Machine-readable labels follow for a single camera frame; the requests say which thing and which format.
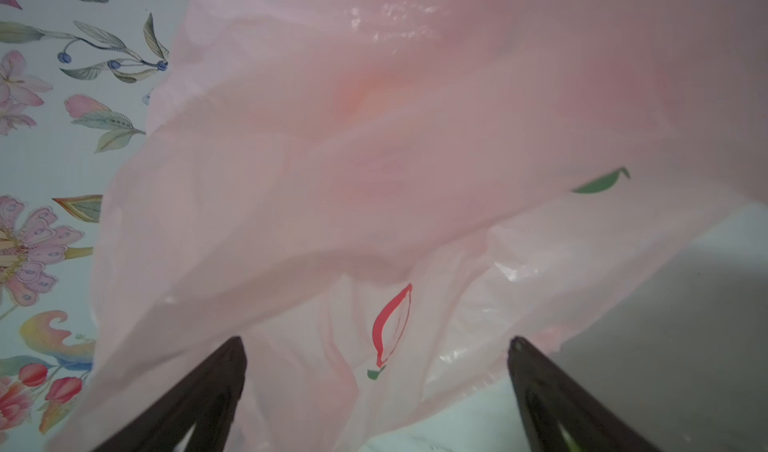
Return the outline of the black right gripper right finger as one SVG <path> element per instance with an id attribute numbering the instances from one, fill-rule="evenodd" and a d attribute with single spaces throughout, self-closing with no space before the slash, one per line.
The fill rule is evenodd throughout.
<path id="1" fill-rule="evenodd" d="M 507 368 L 531 450 L 660 450 L 525 338 L 510 341 Z"/>

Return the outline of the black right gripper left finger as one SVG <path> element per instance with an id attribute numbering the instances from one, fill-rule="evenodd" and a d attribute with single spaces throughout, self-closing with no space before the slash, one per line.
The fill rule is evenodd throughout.
<path id="1" fill-rule="evenodd" d="M 245 384 L 247 356 L 232 337 L 97 452 L 218 452 L 225 448 Z"/>

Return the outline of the pink plastic bag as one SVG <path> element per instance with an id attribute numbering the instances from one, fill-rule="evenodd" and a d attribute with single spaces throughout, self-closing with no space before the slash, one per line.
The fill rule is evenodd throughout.
<path id="1" fill-rule="evenodd" d="M 102 205 L 90 451 L 231 337 L 231 451 L 354 451 L 767 198 L 767 0 L 188 0 Z"/>

